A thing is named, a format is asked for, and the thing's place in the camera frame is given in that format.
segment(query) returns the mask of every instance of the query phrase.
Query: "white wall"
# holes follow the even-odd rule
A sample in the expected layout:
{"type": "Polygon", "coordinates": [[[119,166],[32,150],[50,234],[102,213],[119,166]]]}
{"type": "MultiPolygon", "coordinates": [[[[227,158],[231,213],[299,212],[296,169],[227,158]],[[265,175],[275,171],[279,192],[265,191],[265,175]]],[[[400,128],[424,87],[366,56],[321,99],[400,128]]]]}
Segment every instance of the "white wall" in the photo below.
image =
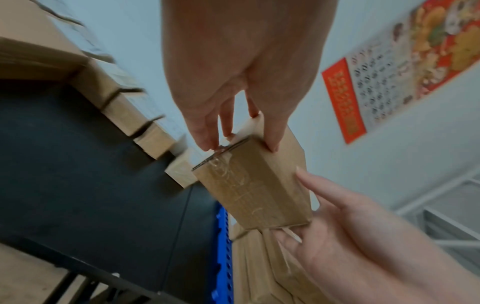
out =
{"type": "MultiPolygon", "coordinates": [[[[165,113],[185,126],[163,74],[160,0],[66,1],[165,113]]],[[[320,70],[420,3],[340,1],[320,70]]],[[[346,146],[318,77],[289,125],[305,149],[311,172],[393,207],[480,160],[479,79],[477,65],[346,146]]],[[[234,126],[238,127],[248,117],[243,94],[237,97],[235,111],[234,126]]]]}

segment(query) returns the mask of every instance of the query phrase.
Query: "blue crate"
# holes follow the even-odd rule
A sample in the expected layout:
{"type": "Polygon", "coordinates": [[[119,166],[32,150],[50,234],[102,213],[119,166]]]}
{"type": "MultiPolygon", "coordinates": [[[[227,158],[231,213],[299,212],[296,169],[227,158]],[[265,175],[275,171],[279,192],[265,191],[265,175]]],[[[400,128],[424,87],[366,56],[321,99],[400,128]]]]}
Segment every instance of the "blue crate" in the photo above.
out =
{"type": "Polygon", "coordinates": [[[232,242],[229,239],[229,214],[221,207],[217,214],[217,264],[216,289],[211,293],[216,304],[234,302],[234,279],[232,269],[232,242]]]}

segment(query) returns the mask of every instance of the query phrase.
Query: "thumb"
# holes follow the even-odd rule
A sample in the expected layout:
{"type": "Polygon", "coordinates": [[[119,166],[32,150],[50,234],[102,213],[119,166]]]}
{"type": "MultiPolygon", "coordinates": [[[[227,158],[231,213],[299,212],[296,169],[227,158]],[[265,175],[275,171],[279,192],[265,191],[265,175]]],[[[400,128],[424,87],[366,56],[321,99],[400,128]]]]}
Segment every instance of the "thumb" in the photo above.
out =
{"type": "Polygon", "coordinates": [[[265,123],[263,127],[263,138],[266,145],[272,152],[278,152],[280,141],[284,137],[289,117],[276,117],[265,115],[265,123]]]}

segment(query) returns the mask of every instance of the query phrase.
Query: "hand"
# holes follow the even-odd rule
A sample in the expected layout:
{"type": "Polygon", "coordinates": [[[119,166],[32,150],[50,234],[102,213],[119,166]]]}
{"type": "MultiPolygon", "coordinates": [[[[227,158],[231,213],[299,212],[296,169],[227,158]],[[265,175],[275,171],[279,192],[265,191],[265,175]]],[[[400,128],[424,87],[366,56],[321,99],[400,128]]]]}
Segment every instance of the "hand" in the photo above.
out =
{"type": "Polygon", "coordinates": [[[232,132],[235,95],[265,116],[278,149],[317,76],[338,0],[163,0],[163,66],[173,100],[203,150],[232,132]]]}
{"type": "Polygon", "coordinates": [[[409,223],[361,194],[297,172],[317,195],[313,221],[274,231],[329,298],[340,303],[478,303],[480,281],[409,223]]]}

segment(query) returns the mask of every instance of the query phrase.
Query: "calendar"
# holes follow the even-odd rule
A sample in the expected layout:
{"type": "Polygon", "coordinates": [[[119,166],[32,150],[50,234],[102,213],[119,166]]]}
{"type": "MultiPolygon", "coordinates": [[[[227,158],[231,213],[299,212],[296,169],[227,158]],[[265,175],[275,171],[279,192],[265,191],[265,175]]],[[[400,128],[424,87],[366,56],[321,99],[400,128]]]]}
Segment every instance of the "calendar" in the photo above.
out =
{"type": "Polygon", "coordinates": [[[323,72],[347,144],[480,60],[480,0],[429,0],[323,72]]]}

